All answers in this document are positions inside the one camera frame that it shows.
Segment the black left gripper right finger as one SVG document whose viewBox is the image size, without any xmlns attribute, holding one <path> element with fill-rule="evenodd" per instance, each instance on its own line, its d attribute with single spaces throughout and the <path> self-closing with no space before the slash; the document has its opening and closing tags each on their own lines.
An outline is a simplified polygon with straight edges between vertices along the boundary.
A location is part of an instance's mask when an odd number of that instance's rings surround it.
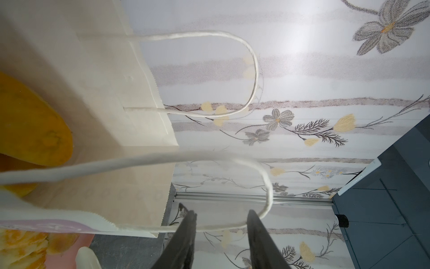
<svg viewBox="0 0 430 269">
<path fill-rule="evenodd" d="M 246 225 L 253 269 L 291 268 L 254 210 L 249 210 Z"/>
</svg>

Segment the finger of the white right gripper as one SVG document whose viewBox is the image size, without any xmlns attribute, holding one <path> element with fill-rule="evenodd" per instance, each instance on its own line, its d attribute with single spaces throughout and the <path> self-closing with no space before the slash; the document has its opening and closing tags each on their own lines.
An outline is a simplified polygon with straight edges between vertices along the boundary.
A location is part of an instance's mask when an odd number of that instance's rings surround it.
<svg viewBox="0 0 430 269">
<path fill-rule="evenodd" d="M 75 261 L 76 269 L 102 269 L 96 254 L 89 247 L 81 247 Z"/>
</svg>

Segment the golden ridged bun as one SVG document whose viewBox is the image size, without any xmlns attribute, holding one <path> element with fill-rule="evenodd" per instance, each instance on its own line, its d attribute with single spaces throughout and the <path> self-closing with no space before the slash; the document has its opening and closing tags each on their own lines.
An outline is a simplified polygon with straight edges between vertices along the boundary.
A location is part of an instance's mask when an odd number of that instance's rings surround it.
<svg viewBox="0 0 430 269">
<path fill-rule="evenodd" d="M 73 154 L 73 135 L 63 118 L 37 93 L 1 73 L 1 154 L 55 167 Z"/>
</svg>

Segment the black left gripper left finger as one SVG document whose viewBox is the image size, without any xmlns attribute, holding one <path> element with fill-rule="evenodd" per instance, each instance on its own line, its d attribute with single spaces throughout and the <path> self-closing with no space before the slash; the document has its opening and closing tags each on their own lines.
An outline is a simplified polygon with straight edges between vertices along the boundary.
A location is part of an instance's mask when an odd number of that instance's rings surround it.
<svg viewBox="0 0 430 269">
<path fill-rule="evenodd" d="M 185 213 L 175 234 L 151 269 L 191 269 L 197 232 L 197 214 L 182 203 L 179 211 Z"/>
</svg>

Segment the white printed paper bag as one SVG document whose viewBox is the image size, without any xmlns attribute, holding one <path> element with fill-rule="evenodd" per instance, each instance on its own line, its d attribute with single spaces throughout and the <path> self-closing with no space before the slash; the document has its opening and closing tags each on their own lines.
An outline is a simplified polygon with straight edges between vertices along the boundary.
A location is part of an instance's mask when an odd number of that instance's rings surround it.
<svg viewBox="0 0 430 269">
<path fill-rule="evenodd" d="M 46 101 L 73 137 L 62 165 L 1 174 L 1 228 L 155 237 L 176 163 L 230 162 L 271 187 L 256 161 L 179 151 L 168 112 L 119 1 L 2 1 L 1 71 Z"/>
</svg>

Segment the croissant bread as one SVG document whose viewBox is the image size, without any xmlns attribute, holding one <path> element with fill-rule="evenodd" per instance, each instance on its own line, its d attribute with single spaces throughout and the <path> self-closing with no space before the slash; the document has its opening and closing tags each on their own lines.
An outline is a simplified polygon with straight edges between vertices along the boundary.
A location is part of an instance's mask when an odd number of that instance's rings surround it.
<svg viewBox="0 0 430 269">
<path fill-rule="evenodd" d="M 13 170 L 31 170 L 31 169 L 44 169 L 44 166 L 28 163 L 19 159 L 12 158 L 7 155 L 1 154 L 1 172 L 13 171 Z M 37 188 L 38 183 L 20 183 L 20 184 L 9 184 L 1 186 L 1 189 L 8 190 L 19 197 L 30 194 L 34 189 Z"/>
</svg>

